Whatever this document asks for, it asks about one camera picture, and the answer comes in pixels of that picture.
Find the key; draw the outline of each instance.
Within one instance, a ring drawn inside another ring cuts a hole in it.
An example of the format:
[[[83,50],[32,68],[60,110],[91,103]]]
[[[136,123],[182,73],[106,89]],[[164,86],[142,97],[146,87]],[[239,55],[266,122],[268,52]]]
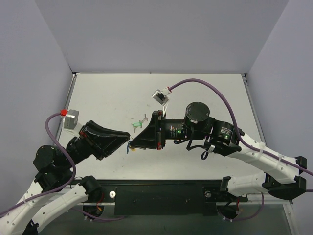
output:
[[[143,119],[143,121],[148,121],[147,115],[145,114],[145,118]]]
[[[143,120],[139,120],[140,128],[142,128]]]

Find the black cable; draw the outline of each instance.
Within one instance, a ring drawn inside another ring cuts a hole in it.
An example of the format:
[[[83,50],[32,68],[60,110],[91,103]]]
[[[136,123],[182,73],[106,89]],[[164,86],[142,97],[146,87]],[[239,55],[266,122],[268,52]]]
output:
[[[74,180],[76,180],[77,178],[81,178],[81,179],[83,179],[83,177],[81,177],[81,176],[77,176],[77,177],[75,177],[75,178],[74,178]]]
[[[207,157],[209,156],[209,149],[205,150],[202,154],[201,154],[201,160],[205,160],[207,159]]]
[[[179,140],[179,141],[174,140],[173,142],[174,142],[174,144],[180,144],[180,143],[184,143],[186,141],[188,141],[188,140]]]

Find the white wall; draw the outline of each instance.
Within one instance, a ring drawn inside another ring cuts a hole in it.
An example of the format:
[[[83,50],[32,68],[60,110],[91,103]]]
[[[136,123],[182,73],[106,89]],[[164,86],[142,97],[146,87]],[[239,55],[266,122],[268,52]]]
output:
[[[0,7],[0,211],[29,187],[45,120],[64,106],[72,73],[33,0]],[[57,120],[51,128],[56,130]]]
[[[268,146],[302,155],[313,170],[313,1],[290,0],[248,73]],[[307,187],[313,188],[313,178]],[[312,234],[312,196],[294,201],[303,234]]]
[[[247,73],[288,0],[36,0],[74,72]]]

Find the red clip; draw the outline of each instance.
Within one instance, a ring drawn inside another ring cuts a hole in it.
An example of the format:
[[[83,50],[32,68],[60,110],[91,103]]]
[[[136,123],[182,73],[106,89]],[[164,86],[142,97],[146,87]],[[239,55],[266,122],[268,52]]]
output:
[[[67,114],[67,109],[61,109],[60,114],[61,116],[65,116]]]

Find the purple cable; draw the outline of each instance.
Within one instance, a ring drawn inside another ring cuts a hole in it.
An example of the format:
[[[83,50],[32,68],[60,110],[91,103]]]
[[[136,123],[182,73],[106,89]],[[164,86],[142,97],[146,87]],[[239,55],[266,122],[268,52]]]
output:
[[[262,195],[262,204],[261,204],[261,207],[259,208],[259,210],[258,210],[256,213],[254,213],[254,214],[251,215],[251,216],[248,216],[248,217],[245,217],[245,218],[238,218],[238,219],[236,219],[236,218],[234,218],[234,219],[229,219],[229,218],[226,218],[225,216],[223,216],[220,212],[219,212],[219,214],[220,214],[221,216],[223,216],[223,217],[225,218],[225,220],[231,221],[231,222],[239,222],[239,221],[244,221],[244,220],[252,219],[252,218],[256,217],[256,216],[263,210],[263,208],[264,208],[264,195],[263,195],[262,192],[261,192],[261,195]]]
[[[174,88],[176,88],[176,87],[178,87],[178,86],[180,86],[181,84],[184,84],[184,83],[186,83],[186,82],[198,82],[198,83],[201,83],[201,84],[203,84],[203,85],[209,87],[211,90],[213,90],[213,91],[222,99],[222,101],[223,101],[224,104],[226,105],[226,107],[227,107],[227,109],[228,109],[228,111],[229,111],[229,114],[230,114],[230,116],[231,116],[231,119],[232,119],[232,121],[233,121],[233,124],[234,124],[234,127],[235,127],[235,132],[236,132],[237,137],[238,137],[238,139],[240,140],[240,142],[243,143],[246,147],[248,147],[248,148],[250,148],[250,149],[252,149],[252,150],[254,150],[254,151],[260,152],[260,149],[259,149],[259,148],[255,148],[255,147],[249,145],[247,142],[245,142],[245,141],[243,140],[243,138],[242,138],[241,135],[240,135],[240,131],[239,131],[239,128],[238,128],[238,125],[237,125],[237,121],[236,121],[236,118],[235,118],[235,114],[234,114],[233,110],[231,109],[230,104],[228,103],[228,101],[227,101],[227,99],[224,97],[224,95],[223,95],[219,90],[217,90],[214,86],[212,86],[210,83],[205,82],[205,81],[200,80],[200,79],[196,79],[196,78],[189,78],[189,79],[182,80],[182,81],[176,83],[175,85],[171,86],[171,87],[169,88],[169,91],[172,91]],[[272,154],[272,153],[270,153],[270,152],[263,151],[263,153],[269,155],[270,157],[273,157],[273,158],[279,160],[279,157],[275,156],[274,154]],[[300,166],[298,166],[298,165],[296,165],[296,164],[290,163],[290,162],[288,162],[288,161],[286,161],[286,160],[284,160],[284,159],[281,159],[281,162],[283,162],[283,163],[285,163],[285,164],[288,164],[288,165],[291,165],[291,166],[293,166],[293,167],[295,167],[295,168],[298,168],[299,170],[302,170],[303,172],[305,172],[305,173],[307,173],[307,174],[313,176],[313,172],[311,172],[311,171],[309,171],[309,170],[306,170],[306,169],[303,168],[303,167],[300,167]]]
[[[66,158],[68,159],[68,161],[70,162],[72,168],[73,168],[73,174],[72,174],[72,177],[63,185],[55,188],[55,189],[52,189],[50,191],[47,191],[47,192],[43,192],[43,193],[39,193],[35,196],[32,196],[32,197],[29,197],[27,198],[25,201],[28,202],[28,201],[31,201],[31,200],[34,200],[35,198],[38,198],[38,197],[41,197],[41,196],[45,196],[49,193],[53,193],[53,192],[58,192],[60,190],[62,190],[65,186],[69,185],[75,178],[75,175],[76,175],[76,166],[75,166],[75,163],[73,161],[73,159],[70,157],[70,155],[66,152],[66,150],[60,145],[60,143],[56,140],[56,138],[53,136],[53,134],[51,133],[50,129],[49,129],[49,122],[51,119],[53,119],[54,117],[56,116],[59,116],[60,113],[55,113],[55,114],[52,114],[50,117],[47,118],[47,120],[45,121],[45,130],[47,131],[48,135],[50,136],[50,138],[52,139],[52,141],[55,143],[55,145],[62,151],[62,153],[66,156]],[[12,206],[11,208],[7,209],[6,211],[3,211],[0,213],[0,216],[3,216],[4,214],[8,213],[9,211],[21,206],[24,204],[24,201]]]
[[[125,219],[125,217],[120,217],[120,218],[115,218],[115,219],[103,219],[103,218],[96,217],[92,214],[89,214],[79,209],[71,208],[71,210],[81,212],[84,215],[87,215],[88,217],[93,218],[94,219],[93,222],[97,222],[97,223],[108,223],[108,222],[114,222],[114,221]]]

